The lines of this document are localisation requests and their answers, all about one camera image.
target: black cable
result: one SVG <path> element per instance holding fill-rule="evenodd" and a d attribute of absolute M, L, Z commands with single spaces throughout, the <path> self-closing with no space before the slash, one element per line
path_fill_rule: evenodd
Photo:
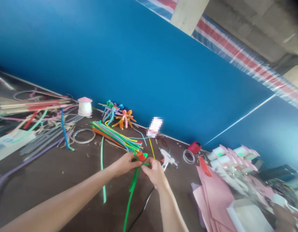
<path fill-rule="evenodd" d="M 134 224 L 136 223 L 136 221 L 138 220 L 138 218 L 141 216 L 142 212 L 145 210 L 147 204 L 148 204 L 148 201 L 150 199 L 150 196 L 153 192 L 154 188 L 152 188 L 152 190 L 150 191 L 148 197 L 147 197 L 147 200 L 146 200 L 146 203 L 144 205 L 144 207 L 142 208 L 142 210 L 140 211 L 140 213 L 138 214 L 138 216 L 135 218 L 135 220 L 132 222 L 132 224 L 130 225 L 129 229 L 127 230 L 127 232 L 130 232 L 130 230 L 133 228 Z"/>

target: concrete ceiling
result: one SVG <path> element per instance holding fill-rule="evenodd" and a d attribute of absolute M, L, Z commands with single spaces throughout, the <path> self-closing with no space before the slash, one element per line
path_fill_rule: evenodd
<path fill-rule="evenodd" d="M 294 2 L 210 0 L 205 14 L 281 74 L 298 65 L 298 7 Z"/>

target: red stick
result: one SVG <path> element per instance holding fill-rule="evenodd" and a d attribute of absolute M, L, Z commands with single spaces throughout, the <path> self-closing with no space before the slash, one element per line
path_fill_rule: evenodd
<path fill-rule="evenodd" d="M 37 115 L 38 111 L 35 111 L 32 115 L 32 117 L 30 118 L 30 120 L 25 124 L 25 126 L 23 127 L 23 129 L 26 129 L 29 127 L 30 123 L 33 121 L 33 119 L 35 118 L 35 116 Z"/>

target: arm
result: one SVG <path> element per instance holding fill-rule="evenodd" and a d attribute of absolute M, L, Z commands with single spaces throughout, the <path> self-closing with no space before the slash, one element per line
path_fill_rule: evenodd
<path fill-rule="evenodd" d="M 104 170 L 17 217 L 2 227 L 0 232 L 59 231 L 112 178 L 141 165 L 139 161 L 132 162 L 133 159 L 133 153 L 126 153 Z"/>
<path fill-rule="evenodd" d="M 153 158 L 148 158 L 147 162 L 149 167 L 141 166 L 141 169 L 159 193 L 164 232 L 188 232 L 160 162 Z"/>

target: blue wall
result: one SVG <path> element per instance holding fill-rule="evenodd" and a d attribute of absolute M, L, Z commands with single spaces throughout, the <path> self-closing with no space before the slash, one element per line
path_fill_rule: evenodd
<path fill-rule="evenodd" d="M 219 144 L 255 149 L 264 161 L 263 169 L 289 164 L 298 170 L 298 109 L 274 97 L 204 148 Z"/>
<path fill-rule="evenodd" d="M 0 0 L 0 65 L 205 144 L 273 93 L 135 0 Z"/>

